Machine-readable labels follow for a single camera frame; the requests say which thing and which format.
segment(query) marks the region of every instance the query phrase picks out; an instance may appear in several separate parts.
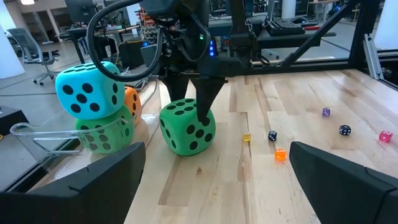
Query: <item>wooden table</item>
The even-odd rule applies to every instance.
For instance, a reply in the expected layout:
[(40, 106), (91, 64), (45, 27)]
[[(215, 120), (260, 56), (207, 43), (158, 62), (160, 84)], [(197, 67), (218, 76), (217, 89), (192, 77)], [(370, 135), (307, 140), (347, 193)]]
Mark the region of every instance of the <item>wooden table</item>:
[[(160, 90), (165, 106), (166, 87)], [(187, 97), (195, 97), (192, 85)], [(125, 223), (320, 223), (275, 149), (302, 141), (398, 177), (398, 138), (378, 141), (382, 130), (398, 133), (397, 98), (357, 70), (232, 78), (212, 106), (217, 130), (209, 149), (176, 156), (155, 133)], [(331, 117), (322, 117), (324, 107)], [(349, 137), (339, 134), (341, 124), (352, 127)], [(243, 131), (251, 142), (242, 142)]]
[(327, 18), (328, 18), (327, 5), (329, 3), (334, 3), (334, 2), (338, 2), (338, 1), (339, 0), (324, 0), (324, 1), (314, 0), (314, 1), (310, 2), (310, 4), (316, 4), (317, 10), (320, 10), (323, 8), (323, 21), (326, 22)]

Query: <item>clear plastic tray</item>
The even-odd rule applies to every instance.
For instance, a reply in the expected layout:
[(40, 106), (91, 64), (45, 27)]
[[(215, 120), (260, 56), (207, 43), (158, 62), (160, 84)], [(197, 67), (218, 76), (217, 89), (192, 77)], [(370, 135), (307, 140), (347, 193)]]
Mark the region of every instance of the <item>clear plastic tray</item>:
[[(156, 129), (159, 127), (159, 115), (161, 111), (160, 92), (158, 81), (153, 81), (140, 92), (142, 102), (141, 120), (135, 125), (134, 137), (130, 144), (144, 142), (147, 146)], [(51, 182), (91, 164), (106, 154), (95, 154), (87, 149), (89, 143), (85, 136), (96, 133), (102, 129), (118, 125), (123, 121), (126, 125), (133, 125), (122, 118), (113, 121), (101, 128), (91, 130), (75, 130), (75, 119), (64, 111), (59, 116), (45, 122), (40, 126), (28, 123), (15, 124), (10, 132), (14, 134), (25, 148), (40, 163), (49, 175), (46, 182)], [(68, 147), (71, 150), (60, 150)]]

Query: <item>orange translucent die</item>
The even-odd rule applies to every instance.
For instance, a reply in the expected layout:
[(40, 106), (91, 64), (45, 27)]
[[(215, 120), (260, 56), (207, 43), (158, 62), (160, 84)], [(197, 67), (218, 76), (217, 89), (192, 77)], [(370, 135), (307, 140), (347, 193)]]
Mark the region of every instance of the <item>orange translucent die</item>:
[(278, 161), (284, 161), (287, 157), (285, 149), (277, 149), (275, 151), (275, 159)]
[(135, 117), (134, 124), (137, 124), (141, 120), (141, 100), (139, 99), (138, 92), (129, 87), (124, 87), (126, 97), (124, 97), (124, 104), (129, 108), (131, 115)]

